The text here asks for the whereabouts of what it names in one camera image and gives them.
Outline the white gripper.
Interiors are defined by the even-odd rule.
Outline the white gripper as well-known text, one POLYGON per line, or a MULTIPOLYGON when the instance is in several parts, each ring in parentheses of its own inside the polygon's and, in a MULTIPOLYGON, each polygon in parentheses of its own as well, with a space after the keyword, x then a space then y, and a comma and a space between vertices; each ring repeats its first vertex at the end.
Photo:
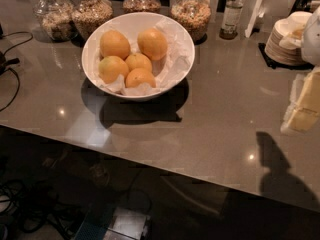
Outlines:
MULTIPOLYGON (((314 66, 320 65, 320 6, 305 25, 301 55, 304 61, 314 66)), ((320 119, 320 72, 298 74, 293 81, 289 101, 281 132, 307 132, 320 119)))

